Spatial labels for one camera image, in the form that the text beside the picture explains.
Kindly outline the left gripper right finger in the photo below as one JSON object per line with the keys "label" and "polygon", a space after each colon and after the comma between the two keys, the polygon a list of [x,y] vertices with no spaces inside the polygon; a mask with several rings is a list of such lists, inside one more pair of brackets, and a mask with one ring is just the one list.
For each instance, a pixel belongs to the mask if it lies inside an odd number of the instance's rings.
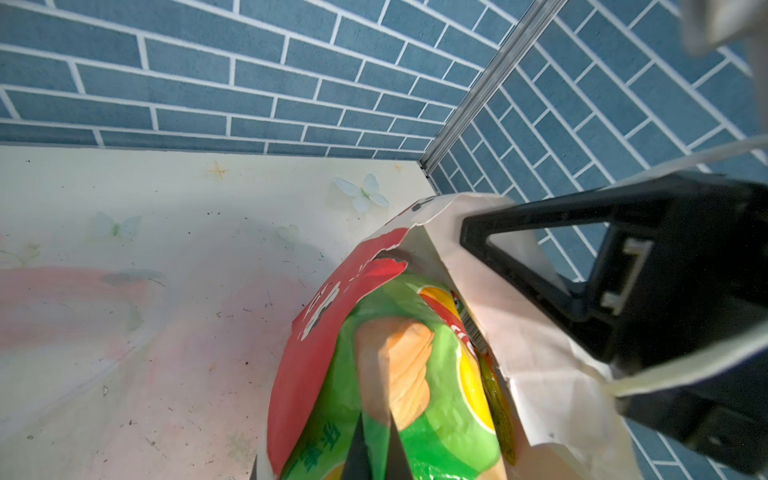
{"label": "left gripper right finger", "polygon": [[414,476],[403,447],[397,425],[390,420],[389,444],[385,470],[386,480],[413,480]]}

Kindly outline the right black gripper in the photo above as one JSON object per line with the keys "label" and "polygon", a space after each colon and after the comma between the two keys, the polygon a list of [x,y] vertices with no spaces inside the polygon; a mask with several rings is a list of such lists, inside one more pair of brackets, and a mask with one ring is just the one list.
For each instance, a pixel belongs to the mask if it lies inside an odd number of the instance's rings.
{"label": "right black gripper", "polygon": [[[492,236],[608,224],[586,280],[547,280]],[[767,468],[767,189],[676,174],[466,217],[462,247],[597,360],[622,413],[746,474]]]}

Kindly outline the green chips bag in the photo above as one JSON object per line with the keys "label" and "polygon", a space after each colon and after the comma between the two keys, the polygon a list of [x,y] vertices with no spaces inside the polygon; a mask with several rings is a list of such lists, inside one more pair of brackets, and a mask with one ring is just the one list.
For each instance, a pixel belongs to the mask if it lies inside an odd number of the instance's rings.
{"label": "green chips bag", "polygon": [[372,479],[385,479],[390,420],[414,479],[503,479],[479,362],[448,287],[404,273],[347,315],[318,399],[280,479],[341,479],[363,417]]}

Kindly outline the red white paper bag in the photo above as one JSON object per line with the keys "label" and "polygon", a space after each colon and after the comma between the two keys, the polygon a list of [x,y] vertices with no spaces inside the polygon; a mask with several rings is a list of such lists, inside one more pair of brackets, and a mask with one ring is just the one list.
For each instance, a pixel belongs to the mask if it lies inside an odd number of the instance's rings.
{"label": "red white paper bag", "polygon": [[[672,160],[620,181],[618,188],[676,174],[703,174],[713,163],[763,149],[763,135]],[[626,417],[617,391],[620,370],[597,360],[519,290],[465,250],[463,220],[519,206],[491,194],[435,196],[412,204],[361,242],[293,321],[269,402],[253,477],[280,479],[298,443],[333,356],[335,339],[353,307],[404,273],[452,292],[458,324],[475,354],[503,450],[503,479],[637,479]],[[493,245],[553,280],[587,279],[606,223],[497,234]]]}

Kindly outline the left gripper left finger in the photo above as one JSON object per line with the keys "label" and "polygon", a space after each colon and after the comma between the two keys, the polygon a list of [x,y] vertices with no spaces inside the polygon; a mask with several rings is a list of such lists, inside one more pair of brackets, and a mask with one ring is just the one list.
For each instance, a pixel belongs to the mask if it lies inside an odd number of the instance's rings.
{"label": "left gripper left finger", "polygon": [[363,417],[358,417],[352,442],[343,466],[342,480],[372,480],[372,468],[365,441]]}

